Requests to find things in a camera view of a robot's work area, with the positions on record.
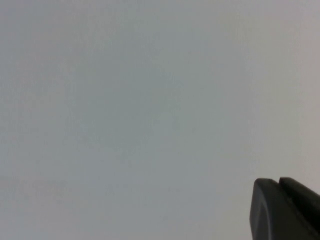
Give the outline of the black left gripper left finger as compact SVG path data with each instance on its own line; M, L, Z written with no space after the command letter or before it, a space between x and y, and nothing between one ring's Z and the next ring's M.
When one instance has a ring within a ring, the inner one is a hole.
M254 240L318 240L320 224L310 224L279 182L254 182L250 228Z

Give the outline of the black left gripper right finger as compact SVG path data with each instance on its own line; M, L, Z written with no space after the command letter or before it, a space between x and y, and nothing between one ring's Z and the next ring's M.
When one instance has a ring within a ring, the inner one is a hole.
M289 177L280 178L279 185L311 225L320 224L319 194Z

